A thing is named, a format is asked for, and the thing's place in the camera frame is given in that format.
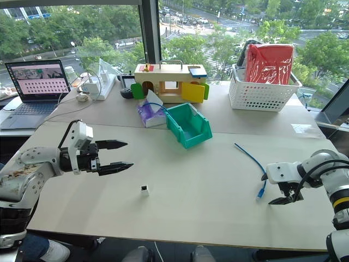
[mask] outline laptop keyboard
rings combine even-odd
[[[23,103],[15,111],[14,115],[47,115],[53,112],[56,103]]]

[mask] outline green storage bin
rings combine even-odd
[[[208,120],[192,104],[185,103],[167,110],[167,128],[184,148],[195,146],[212,137]]]

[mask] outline jeans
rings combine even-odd
[[[40,258],[47,252],[49,245],[48,239],[28,233],[20,246],[24,253],[23,261],[41,261]]]

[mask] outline floor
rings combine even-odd
[[[183,243],[167,243],[157,242],[158,249],[164,259],[164,262],[189,262],[190,253],[194,250],[196,245]],[[146,246],[155,251],[155,261],[161,261],[153,241],[139,241],[128,239],[106,239],[96,250],[88,251],[82,248],[69,246],[71,249],[71,256],[67,262],[121,262],[128,252],[138,246]],[[206,246],[211,251],[216,262],[254,262],[252,254],[255,249],[250,248],[233,248],[223,246]],[[327,255],[317,255],[311,257],[292,258],[292,259],[278,259],[269,261],[282,262],[311,262],[311,261],[325,261]]]

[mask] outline glass window pane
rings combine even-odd
[[[5,62],[60,59],[77,74],[99,58],[128,73],[145,63],[136,5],[76,5],[0,12],[0,85],[13,83]]]
[[[159,1],[163,59],[203,64],[208,82],[229,81],[247,39],[293,44],[297,95],[321,109],[349,78],[345,1]]]

